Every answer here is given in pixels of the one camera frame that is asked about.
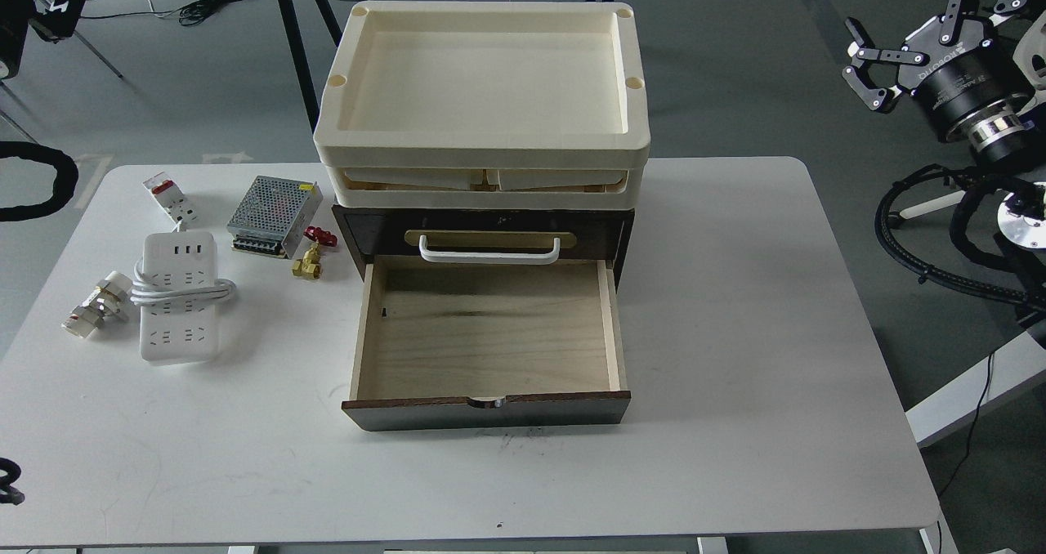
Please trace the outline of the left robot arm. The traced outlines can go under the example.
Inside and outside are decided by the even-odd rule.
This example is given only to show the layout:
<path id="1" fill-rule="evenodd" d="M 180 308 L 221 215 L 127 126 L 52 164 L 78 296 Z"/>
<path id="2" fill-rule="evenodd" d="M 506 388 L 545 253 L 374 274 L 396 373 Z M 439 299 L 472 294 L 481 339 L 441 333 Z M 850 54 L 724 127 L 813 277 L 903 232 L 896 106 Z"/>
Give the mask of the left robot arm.
<path id="1" fill-rule="evenodd" d="M 19 73 L 29 29 L 42 40 L 56 42 L 74 34 L 86 0 L 52 0 L 40 11 L 36 0 L 1 0 L 1 78 Z"/>

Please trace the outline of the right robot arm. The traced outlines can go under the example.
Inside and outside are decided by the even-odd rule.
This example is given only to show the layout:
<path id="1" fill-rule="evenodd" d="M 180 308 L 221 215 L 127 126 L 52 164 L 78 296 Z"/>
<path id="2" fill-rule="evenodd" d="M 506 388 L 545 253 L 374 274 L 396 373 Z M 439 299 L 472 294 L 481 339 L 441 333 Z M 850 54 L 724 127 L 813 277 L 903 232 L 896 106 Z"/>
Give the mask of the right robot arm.
<path id="1" fill-rule="evenodd" d="M 941 143 L 967 141 L 987 171 L 1030 172 L 1044 156 L 1018 114 L 1034 86 L 1001 47 L 997 28 L 1042 6 L 1043 0 L 946 0 L 945 10 L 896 49 L 876 47 L 849 17 L 851 61 L 842 76 L 878 114 L 892 111 L 899 96 L 911 96 Z"/>

